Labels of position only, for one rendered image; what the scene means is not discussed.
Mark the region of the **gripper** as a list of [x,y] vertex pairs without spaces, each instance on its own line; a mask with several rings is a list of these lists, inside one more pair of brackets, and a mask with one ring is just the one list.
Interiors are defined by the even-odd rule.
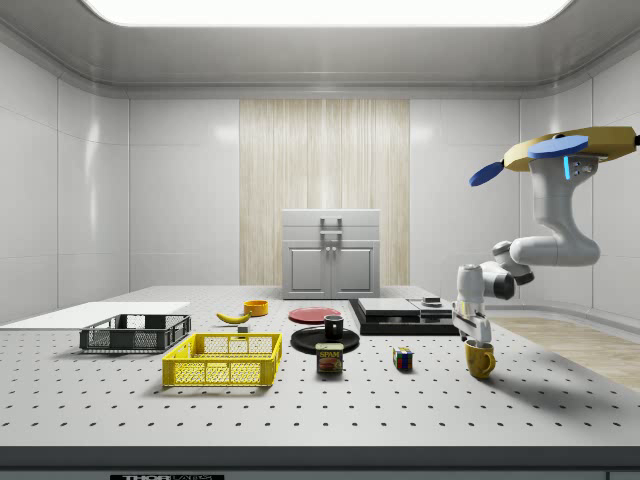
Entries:
[[457,300],[452,303],[452,306],[453,325],[464,339],[472,338],[480,344],[491,342],[491,324],[485,316],[482,302]]

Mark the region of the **yellow mug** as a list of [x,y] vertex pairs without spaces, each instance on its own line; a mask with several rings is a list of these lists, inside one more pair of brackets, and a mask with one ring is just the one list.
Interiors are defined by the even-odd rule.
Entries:
[[487,379],[496,366],[493,345],[468,338],[464,348],[469,373],[477,379]]

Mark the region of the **black stove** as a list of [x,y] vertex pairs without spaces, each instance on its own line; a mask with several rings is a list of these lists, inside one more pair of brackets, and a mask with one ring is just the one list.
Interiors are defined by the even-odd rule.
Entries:
[[362,335],[453,335],[451,303],[422,299],[359,298],[350,300]]

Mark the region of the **flat-sided can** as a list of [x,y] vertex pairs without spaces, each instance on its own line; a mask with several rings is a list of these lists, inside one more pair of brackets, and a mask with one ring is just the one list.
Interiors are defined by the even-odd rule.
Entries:
[[323,342],[315,345],[317,372],[321,374],[341,373],[344,368],[344,345],[339,342]]

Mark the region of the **white cabinet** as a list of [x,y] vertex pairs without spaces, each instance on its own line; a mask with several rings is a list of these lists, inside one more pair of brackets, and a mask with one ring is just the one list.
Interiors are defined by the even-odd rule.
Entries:
[[377,297],[378,209],[284,209],[285,299]]

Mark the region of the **red plate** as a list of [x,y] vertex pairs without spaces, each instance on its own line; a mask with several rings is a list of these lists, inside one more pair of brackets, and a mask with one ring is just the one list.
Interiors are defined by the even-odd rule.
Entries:
[[288,318],[296,323],[305,325],[317,325],[323,324],[326,316],[341,316],[342,313],[338,310],[328,307],[302,307],[291,310],[288,314]]

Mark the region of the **black plate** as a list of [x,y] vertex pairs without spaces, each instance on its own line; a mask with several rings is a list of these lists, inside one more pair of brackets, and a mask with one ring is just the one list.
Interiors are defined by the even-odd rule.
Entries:
[[355,350],[359,345],[360,337],[355,332],[344,329],[342,337],[332,339],[325,335],[324,327],[308,327],[295,331],[291,335],[291,345],[298,351],[314,355],[316,353],[315,346],[318,343],[341,343],[344,346],[344,352],[349,353]]

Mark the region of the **yellow basket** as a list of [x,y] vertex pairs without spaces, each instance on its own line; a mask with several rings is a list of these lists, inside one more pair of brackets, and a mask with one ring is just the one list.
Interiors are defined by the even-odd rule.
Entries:
[[280,333],[194,333],[162,358],[165,386],[270,386]]

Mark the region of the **dark grey basket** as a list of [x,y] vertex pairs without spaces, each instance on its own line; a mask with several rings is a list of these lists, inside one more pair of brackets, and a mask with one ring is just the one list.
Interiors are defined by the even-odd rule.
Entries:
[[108,353],[163,352],[190,330],[190,315],[119,314],[82,329],[80,348]]

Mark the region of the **white board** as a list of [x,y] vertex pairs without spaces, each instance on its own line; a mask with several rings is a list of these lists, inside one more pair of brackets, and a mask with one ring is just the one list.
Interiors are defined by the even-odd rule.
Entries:
[[118,314],[171,314],[189,302],[88,302],[1,325],[0,329],[78,330]]

